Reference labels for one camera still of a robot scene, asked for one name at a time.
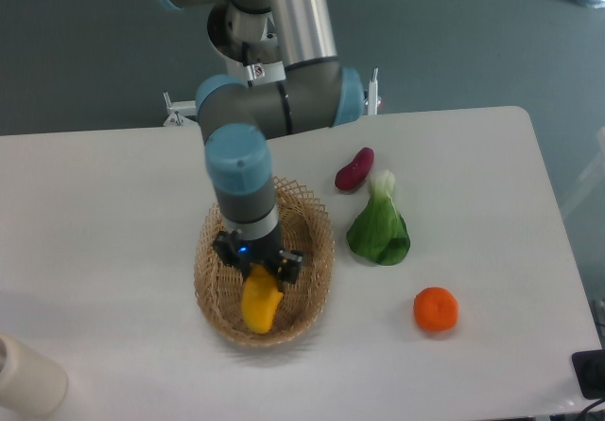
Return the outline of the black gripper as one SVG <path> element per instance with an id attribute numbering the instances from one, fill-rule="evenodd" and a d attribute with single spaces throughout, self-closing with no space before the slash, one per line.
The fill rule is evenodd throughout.
<path id="1" fill-rule="evenodd" d="M 280 225 L 256 239 L 244 239 L 238 230 L 220 231 L 213 241 L 213 249 L 224 265 L 241 274 L 249 274 L 252 263 L 267 266 L 276 280 L 278 291 L 284 291 L 286 285 L 297 282 L 305 260 L 302 251 L 283 249 Z"/>

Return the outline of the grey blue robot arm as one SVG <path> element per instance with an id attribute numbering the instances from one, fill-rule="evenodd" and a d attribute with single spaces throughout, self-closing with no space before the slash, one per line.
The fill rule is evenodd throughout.
<path id="1" fill-rule="evenodd" d="M 268 141 L 357 120 L 360 76 L 340 64 L 327 0 L 159 0 L 172 9 L 209 4 L 216 49 L 241 63 L 197 90 L 205 165 L 226 228 L 213 243 L 222 262 L 249 277 L 264 266 L 295 284 L 303 254 L 283 245 Z"/>

